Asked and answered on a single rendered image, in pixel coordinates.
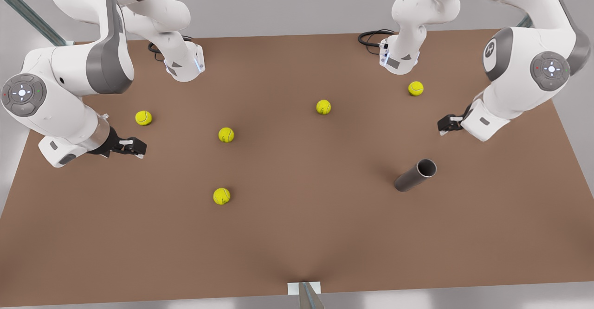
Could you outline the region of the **dark grey tennis tube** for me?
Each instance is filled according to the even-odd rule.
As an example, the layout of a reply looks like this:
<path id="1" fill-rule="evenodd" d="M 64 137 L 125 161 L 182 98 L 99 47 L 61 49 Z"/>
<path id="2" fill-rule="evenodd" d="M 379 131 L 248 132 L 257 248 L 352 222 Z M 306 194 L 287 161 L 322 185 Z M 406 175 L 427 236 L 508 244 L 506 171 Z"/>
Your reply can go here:
<path id="1" fill-rule="evenodd" d="M 434 161 L 430 159 L 421 159 L 416 165 L 408 169 L 395 180 L 394 187 L 399 192 L 407 192 L 425 180 L 432 178 L 436 172 L 437 166 Z"/>

